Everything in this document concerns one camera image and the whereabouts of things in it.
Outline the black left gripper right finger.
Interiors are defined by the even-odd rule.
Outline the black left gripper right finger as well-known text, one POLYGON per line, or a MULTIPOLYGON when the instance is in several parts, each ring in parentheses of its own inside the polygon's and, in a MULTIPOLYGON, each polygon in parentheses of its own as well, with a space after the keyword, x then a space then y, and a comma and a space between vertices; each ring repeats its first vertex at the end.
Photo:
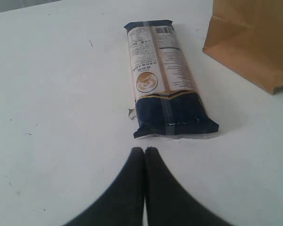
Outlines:
POLYGON ((158 149, 145 150, 145 199, 149 226, 229 226, 195 200, 167 168, 158 149))

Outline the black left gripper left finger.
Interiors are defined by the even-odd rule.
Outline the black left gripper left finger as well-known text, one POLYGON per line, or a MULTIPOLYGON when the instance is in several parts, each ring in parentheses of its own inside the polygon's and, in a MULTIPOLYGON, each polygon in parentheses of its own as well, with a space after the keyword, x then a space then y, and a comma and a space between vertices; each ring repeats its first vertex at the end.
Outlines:
POLYGON ((130 151, 127 161, 107 190, 67 226, 142 226, 145 187, 144 152, 130 151))

